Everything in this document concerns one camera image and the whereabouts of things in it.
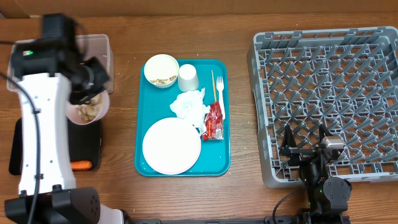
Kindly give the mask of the food scraps pile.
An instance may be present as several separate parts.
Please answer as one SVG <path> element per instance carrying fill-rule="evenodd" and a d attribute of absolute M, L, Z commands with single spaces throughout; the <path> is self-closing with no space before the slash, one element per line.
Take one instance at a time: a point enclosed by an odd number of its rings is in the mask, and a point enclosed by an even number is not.
<path fill-rule="evenodd" d="M 101 110 L 102 99 L 101 95 L 96 95 L 90 101 L 75 107 L 76 112 L 83 121 L 94 120 Z"/>

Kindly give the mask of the white bowl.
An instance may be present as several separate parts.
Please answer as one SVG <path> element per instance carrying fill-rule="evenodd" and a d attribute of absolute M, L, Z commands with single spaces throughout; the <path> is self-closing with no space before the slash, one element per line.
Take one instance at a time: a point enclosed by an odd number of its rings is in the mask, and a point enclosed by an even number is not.
<path fill-rule="evenodd" d="M 168 88 L 177 81 L 179 68 L 180 65 L 174 57 L 158 54 L 145 63 L 144 76 L 154 86 Z"/>

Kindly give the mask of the pink bowl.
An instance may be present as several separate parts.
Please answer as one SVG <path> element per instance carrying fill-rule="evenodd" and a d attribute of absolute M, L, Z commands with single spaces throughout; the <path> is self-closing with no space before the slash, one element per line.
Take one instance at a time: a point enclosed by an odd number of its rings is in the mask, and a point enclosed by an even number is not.
<path fill-rule="evenodd" d="M 103 91 L 82 105 L 72 105 L 68 102 L 66 115 L 71 122 L 86 125 L 103 118 L 109 106 L 109 94 Z"/>

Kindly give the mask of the orange carrot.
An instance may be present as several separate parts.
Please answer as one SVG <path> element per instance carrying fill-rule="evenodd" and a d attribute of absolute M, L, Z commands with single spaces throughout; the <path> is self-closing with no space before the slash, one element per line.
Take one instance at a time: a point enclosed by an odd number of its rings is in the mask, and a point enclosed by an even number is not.
<path fill-rule="evenodd" d="M 86 171 L 93 167 L 91 161 L 74 161 L 70 165 L 73 171 Z"/>

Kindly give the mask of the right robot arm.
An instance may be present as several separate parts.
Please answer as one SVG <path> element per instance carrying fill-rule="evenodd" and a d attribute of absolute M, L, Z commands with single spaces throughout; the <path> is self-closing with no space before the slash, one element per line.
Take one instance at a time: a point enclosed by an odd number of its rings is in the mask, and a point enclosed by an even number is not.
<path fill-rule="evenodd" d="M 319 127 L 319 141 L 313 149 L 302 149 L 296 145 L 294 134 L 289 125 L 284 128 L 284 138 L 279 154 L 289 158 L 288 165 L 297 166 L 304 188 L 281 199 L 274 207 L 272 221 L 278 223 L 275 213 L 288 198 L 307 193 L 308 208 L 301 208 L 292 217 L 284 220 L 289 223 L 349 223 L 349 217 L 343 216 L 348 209 L 348 200 L 352 185 L 349 181 L 330 177 L 326 165 L 339 158 L 345 144 L 339 136 L 333 135 L 325 125 Z"/>

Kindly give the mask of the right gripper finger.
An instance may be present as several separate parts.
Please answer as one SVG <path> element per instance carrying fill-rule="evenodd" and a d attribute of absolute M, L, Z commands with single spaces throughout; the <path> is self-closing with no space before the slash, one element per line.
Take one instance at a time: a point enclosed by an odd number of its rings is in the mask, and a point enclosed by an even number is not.
<path fill-rule="evenodd" d="M 329 130 L 327 130 L 324 124 L 319 126 L 319 144 L 322 146 L 331 146 L 333 144 L 334 137 Z"/>
<path fill-rule="evenodd" d="M 284 128 L 284 138 L 281 144 L 281 148 L 285 147 L 297 147 L 294 134 L 289 124 L 287 124 Z"/>

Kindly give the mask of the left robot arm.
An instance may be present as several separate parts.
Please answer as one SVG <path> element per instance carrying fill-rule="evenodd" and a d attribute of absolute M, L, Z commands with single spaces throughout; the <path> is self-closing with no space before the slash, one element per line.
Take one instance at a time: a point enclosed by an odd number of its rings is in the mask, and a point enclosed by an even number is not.
<path fill-rule="evenodd" d="M 67 104 L 104 92 L 109 75 L 76 43 L 77 23 L 64 14 L 42 17 L 39 39 L 13 44 L 8 78 L 22 112 L 22 174 L 18 198 L 6 200 L 15 223 L 128 223 L 123 210 L 100 202 L 96 189 L 78 188 L 70 164 Z"/>

